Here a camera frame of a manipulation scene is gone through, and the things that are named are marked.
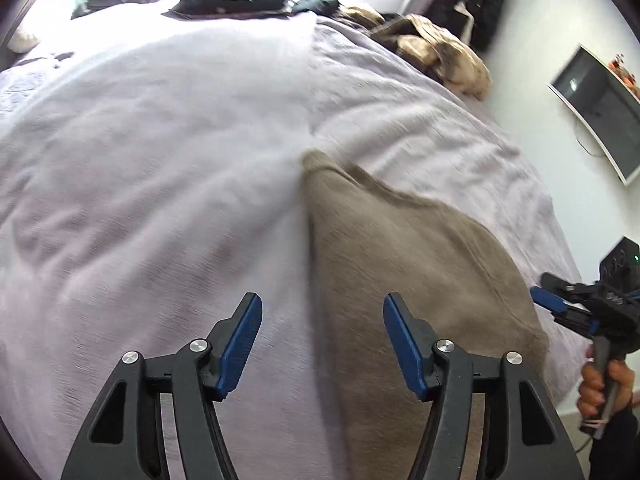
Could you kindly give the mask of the brown knit sweater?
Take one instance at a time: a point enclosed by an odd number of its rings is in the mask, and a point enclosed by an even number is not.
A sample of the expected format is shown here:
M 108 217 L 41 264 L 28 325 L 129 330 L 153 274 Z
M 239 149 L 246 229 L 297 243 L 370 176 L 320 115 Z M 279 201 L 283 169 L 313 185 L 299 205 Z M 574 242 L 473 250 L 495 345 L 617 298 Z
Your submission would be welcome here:
M 515 350 L 536 372 L 548 336 L 518 267 L 480 223 L 319 151 L 303 166 L 347 474 L 403 479 L 428 406 L 402 378 L 383 323 L 386 295 L 397 292 L 414 316 L 464 350 Z

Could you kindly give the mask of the beige striped clothes pile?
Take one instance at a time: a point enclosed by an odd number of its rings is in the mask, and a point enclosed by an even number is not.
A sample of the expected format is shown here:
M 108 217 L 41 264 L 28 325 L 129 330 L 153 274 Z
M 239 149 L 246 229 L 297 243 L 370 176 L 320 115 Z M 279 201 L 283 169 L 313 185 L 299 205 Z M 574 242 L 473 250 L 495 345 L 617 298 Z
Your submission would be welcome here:
M 376 11 L 341 6 L 334 18 L 360 29 L 454 93 L 484 101 L 491 92 L 490 73 L 480 57 L 448 29 L 424 16 L 408 14 L 384 21 L 383 15 Z

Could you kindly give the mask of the black clothes pile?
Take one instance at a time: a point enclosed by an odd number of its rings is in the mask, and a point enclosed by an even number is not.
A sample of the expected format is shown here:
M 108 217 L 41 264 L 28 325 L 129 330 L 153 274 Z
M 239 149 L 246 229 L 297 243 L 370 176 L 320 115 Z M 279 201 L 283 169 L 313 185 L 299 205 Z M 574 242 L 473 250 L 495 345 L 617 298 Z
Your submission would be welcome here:
M 330 18 L 338 0 L 179 0 L 168 13 L 185 20 L 210 18 L 271 18 L 311 12 Z

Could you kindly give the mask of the lavender bed cover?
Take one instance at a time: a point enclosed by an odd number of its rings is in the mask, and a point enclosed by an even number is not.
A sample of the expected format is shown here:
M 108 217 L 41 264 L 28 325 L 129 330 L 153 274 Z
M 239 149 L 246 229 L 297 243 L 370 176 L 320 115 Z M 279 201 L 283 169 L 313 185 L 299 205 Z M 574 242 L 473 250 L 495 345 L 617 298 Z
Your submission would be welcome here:
M 1 415 L 42 478 L 126 351 L 173 352 L 247 292 L 264 322 L 219 411 L 239 476 L 346 476 L 317 347 L 312 148 L 480 222 L 525 281 L 578 278 L 544 182 L 487 107 L 360 32 L 131 3 L 76 27 L 62 74 L 1 124 Z

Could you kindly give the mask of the hanging dark coats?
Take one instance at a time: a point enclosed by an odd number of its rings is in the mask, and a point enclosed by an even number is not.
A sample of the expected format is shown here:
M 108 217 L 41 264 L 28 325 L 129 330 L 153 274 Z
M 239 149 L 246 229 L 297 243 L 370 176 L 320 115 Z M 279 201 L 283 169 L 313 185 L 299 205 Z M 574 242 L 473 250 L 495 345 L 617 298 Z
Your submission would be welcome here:
M 425 16 L 474 51 L 485 52 L 494 39 L 505 1 L 434 0 Z

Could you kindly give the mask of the white round pillow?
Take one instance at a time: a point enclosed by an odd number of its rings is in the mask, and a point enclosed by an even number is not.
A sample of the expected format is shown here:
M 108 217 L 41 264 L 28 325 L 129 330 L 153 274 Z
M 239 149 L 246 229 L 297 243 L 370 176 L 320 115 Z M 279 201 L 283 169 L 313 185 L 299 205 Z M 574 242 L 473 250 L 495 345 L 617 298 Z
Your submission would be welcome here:
M 58 32 L 71 19 L 75 0 L 36 0 L 8 42 L 8 49 L 24 54 Z

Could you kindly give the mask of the wall mounted television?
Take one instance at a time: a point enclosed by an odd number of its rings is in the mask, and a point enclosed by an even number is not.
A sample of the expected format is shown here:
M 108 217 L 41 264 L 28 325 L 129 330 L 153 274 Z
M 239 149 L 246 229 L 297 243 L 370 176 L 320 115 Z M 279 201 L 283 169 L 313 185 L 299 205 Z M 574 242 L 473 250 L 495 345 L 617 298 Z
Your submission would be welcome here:
M 587 128 L 623 185 L 639 177 L 639 98 L 605 63 L 578 46 L 549 84 Z

